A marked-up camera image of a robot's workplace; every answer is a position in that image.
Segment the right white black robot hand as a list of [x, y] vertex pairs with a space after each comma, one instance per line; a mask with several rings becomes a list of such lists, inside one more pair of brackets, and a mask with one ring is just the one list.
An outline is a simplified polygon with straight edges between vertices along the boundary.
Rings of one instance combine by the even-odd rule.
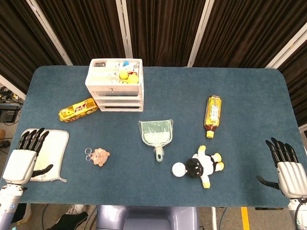
[[289, 199], [307, 199], [307, 174], [303, 164], [298, 160], [294, 148], [288, 143], [271, 138], [265, 141], [269, 147], [274, 166], [278, 174], [278, 182], [265, 180], [257, 175], [257, 180], [264, 186], [280, 190]]

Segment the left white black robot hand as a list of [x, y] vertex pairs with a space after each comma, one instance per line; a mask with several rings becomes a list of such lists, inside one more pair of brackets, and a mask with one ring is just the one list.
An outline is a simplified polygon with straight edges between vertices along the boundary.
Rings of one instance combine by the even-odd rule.
[[17, 147], [12, 151], [3, 173], [3, 179], [9, 184], [23, 185], [31, 178], [46, 174], [53, 168], [53, 164], [44, 169], [35, 170], [37, 157], [49, 131], [44, 128], [34, 129], [23, 133]]

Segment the small bear keychain plush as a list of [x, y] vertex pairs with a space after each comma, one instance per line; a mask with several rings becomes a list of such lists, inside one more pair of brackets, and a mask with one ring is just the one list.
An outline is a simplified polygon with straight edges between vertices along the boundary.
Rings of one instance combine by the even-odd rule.
[[110, 157], [110, 152], [102, 148], [97, 148], [94, 150], [91, 148], [86, 148], [84, 153], [86, 155], [85, 159], [87, 161], [92, 161], [94, 165], [98, 165], [99, 167], [102, 167]]

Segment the black white plush doll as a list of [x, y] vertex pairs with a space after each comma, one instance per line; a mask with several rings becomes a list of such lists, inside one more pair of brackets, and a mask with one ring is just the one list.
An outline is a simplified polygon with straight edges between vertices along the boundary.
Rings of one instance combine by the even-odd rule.
[[186, 173], [190, 178], [200, 178], [203, 188], [209, 189], [211, 186], [209, 175], [222, 171], [224, 163], [219, 153], [207, 155], [205, 151], [205, 145], [199, 146], [198, 152], [187, 160], [185, 167]]

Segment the white drawer organizer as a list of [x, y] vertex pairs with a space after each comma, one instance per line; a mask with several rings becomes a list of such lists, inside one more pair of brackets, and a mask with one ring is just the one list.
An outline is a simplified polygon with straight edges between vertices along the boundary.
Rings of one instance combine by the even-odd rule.
[[[139, 77], [129, 84], [119, 77], [120, 71]], [[143, 61], [137, 58], [92, 59], [85, 85], [102, 112], [142, 112], [144, 105]]]

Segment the white cloth with stitched edge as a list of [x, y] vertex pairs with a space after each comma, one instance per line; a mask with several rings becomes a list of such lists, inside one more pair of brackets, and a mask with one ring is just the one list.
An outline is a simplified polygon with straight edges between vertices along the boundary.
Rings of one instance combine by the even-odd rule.
[[46, 131], [49, 131], [49, 134], [44, 140], [34, 170], [45, 169], [50, 164], [53, 164], [53, 167], [43, 175], [32, 177], [30, 181], [51, 182], [60, 180], [61, 182], [66, 183], [67, 179], [63, 179], [60, 176], [60, 172], [65, 149], [69, 140], [69, 133], [68, 131], [57, 129], [45, 129], [44, 132]]

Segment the yellow snack package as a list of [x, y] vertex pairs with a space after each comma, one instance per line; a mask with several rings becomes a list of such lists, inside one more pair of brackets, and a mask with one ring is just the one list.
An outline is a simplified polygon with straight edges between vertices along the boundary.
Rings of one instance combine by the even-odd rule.
[[90, 113], [95, 112], [98, 106], [93, 98], [88, 98], [79, 103], [73, 104], [59, 111], [59, 120], [63, 122], [72, 122]]

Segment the tea bottle with yellow cap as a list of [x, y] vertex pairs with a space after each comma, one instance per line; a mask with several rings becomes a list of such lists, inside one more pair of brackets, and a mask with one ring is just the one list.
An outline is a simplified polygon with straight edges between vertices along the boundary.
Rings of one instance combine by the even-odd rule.
[[214, 137], [214, 132], [220, 124], [221, 107], [221, 97], [212, 95], [208, 98], [204, 117], [204, 128], [207, 138]]

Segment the white round ball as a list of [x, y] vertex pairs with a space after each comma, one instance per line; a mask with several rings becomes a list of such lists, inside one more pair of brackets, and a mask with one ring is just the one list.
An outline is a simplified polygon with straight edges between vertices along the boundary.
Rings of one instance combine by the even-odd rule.
[[172, 166], [172, 174], [175, 177], [183, 177], [186, 173], [187, 173], [187, 169], [185, 164], [181, 163], [181, 162], [176, 162], [173, 166]]

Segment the lavender robot torso base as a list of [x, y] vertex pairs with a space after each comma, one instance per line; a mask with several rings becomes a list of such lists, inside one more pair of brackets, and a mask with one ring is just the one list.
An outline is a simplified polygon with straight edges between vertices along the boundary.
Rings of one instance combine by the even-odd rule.
[[200, 230], [196, 207], [99, 205], [96, 230]]

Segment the blue felt table mat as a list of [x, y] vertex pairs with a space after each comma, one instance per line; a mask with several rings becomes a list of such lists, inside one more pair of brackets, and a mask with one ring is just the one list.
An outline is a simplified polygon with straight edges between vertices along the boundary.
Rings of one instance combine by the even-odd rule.
[[[58, 112], [89, 98], [87, 66], [43, 66], [33, 74], [11, 148], [29, 128], [66, 130], [61, 176], [66, 183], [29, 182], [23, 203], [134, 206], [285, 207], [289, 200], [262, 185], [261, 175], [278, 175], [265, 141], [290, 144], [307, 169], [307, 156], [283, 75], [276, 69], [145, 67], [144, 110], [96, 111], [76, 121], [59, 121]], [[221, 97], [220, 124], [206, 137], [208, 98]], [[161, 162], [140, 135], [139, 121], [173, 120], [173, 139], [163, 147]], [[176, 162], [186, 164], [201, 145], [222, 156], [224, 169], [200, 178], [172, 174]], [[99, 167], [84, 150], [110, 152]]]

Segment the green clear plastic dustpan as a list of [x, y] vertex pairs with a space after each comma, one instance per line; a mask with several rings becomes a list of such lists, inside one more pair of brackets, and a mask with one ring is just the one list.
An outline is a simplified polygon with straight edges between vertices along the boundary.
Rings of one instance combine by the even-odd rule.
[[163, 147], [173, 139], [173, 120], [139, 121], [142, 141], [154, 147], [155, 157], [158, 162], [163, 160]]

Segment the dark brown pleated curtain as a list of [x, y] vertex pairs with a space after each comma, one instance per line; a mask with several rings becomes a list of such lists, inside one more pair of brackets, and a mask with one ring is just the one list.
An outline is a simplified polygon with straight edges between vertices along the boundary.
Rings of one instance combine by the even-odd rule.
[[[125, 56], [116, 0], [35, 0], [74, 65]], [[132, 54], [185, 67], [208, 0], [126, 0]], [[307, 0], [214, 0], [195, 67], [263, 68], [307, 23]], [[27, 93], [34, 71], [64, 65], [26, 0], [0, 0], [0, 75]], [[307, 124], [307, 41], [280, 67]]]

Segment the white frame post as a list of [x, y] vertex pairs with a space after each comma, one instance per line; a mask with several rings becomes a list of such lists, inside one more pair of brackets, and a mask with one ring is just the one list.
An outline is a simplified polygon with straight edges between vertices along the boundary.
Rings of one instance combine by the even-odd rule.
[[126, 58], [133, 58], [127, 2], [126, 0], [115, 0], [115, 1], [117, 6], [118, 19], [119, 19], [125, 56]]
[[6, 78], [4, 78], [0, 74], [0, 84], [11, 90], [13, 93], [15, 93], [18, 97], [20, 97], [22, 100], [26, 99], [26, 94], [24, 94], [21, 90], [19, 90], [16, 86], [14, 86], [11, 82], [9, 82]]
[[56, 50], [60, 54], [61, 58], [65, 62], [66, 65], [72, 66], [73, 63], [67, 54], [66, 50], [64, 49], [62, 43], [58, 39], [56, 33], [54, 32], [52, 26], [50, 25], [49, 21], [47, 20], [46, 16], [44, 15], [43, 11], [41, 10], [40, 6], [38, 5], [36, 0], [26, 0], [27, 4], [33, 11], [34, 15], [40, 22], [41, 26], [45, 30], [46, 34], [48, 35], [49, 39], [55, 46]]
[[198, 25], [198, 29], [195, 35], [195, 39], [193, 42], [193, 46], [192, 46], [192, 50], [189, 56], [189, 60], [188, 60], [188, 64], [187, 64], [187, 68], [192, 68], [194, 63], [195, 63], [195, 59], [198, 53], [198, 50], [200, 48], [201, 45], [201, 41], [207, 26], [207, 23], [209, 21], [210, 15], [211, 15], [211, 11], [213, 8], [215, 0], [206, 0], [204, 7], [203, 7], [203, 11], [202, 11], [202, 15], [200, 18], [200, 22]]
[[266, 69], [278, 69], [298, 48], [307, 41], [307, 22], [266, 65]]

